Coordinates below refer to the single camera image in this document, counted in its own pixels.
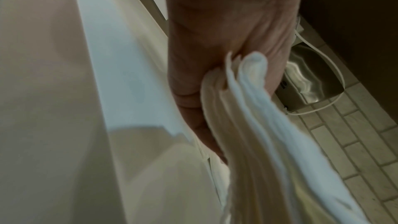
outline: skin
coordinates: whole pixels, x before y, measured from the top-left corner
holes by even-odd
[[[168,81],[182,117],[199,139],[224,161],[203,116],[201,81],[235,56],[262,52],[272,95],[282,78],[300,0],[166,0],[169,17]]]

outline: tiled floor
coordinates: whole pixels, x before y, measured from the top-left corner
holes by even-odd
[[[336,61],[347,84],[333,106],[290,118],[318,142],[371,223],[398,224],[397,124],[316,32],[302,25],[304,38]]]

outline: dark wall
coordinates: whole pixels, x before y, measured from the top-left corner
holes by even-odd
[[[398,121],[398,0],[302,0],[300,13]]]

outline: hand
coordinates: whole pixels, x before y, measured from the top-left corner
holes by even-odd
[[[169,16],[168,80],[182,117],[223,160],[204,119],[200,86],[207,71],[234,55],[262,52],[268,59],[265,89],[282,78],[300,0],[166,0]]]

